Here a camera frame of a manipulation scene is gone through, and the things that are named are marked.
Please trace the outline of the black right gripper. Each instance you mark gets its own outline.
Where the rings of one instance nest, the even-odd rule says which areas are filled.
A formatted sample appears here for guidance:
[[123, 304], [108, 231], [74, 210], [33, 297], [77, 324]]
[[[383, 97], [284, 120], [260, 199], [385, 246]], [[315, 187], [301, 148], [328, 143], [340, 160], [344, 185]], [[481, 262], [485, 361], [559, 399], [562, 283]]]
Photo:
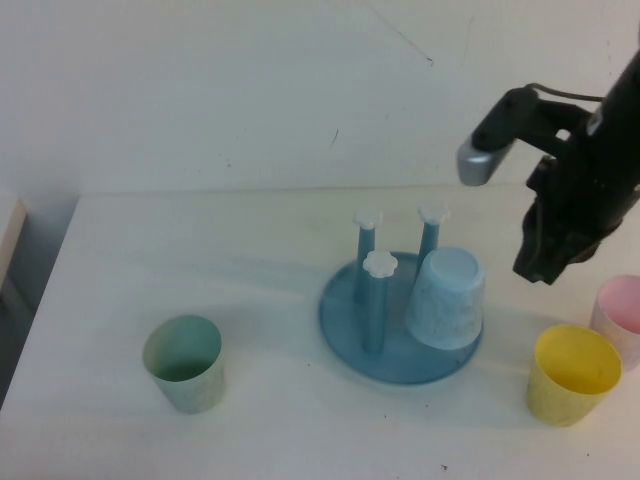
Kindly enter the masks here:
[[552, 285], [590, 260], [639, 200], [639, 121], [530, 121], [519, 139], [549, 154], [527, 180], [536, 194], [513, 272]]

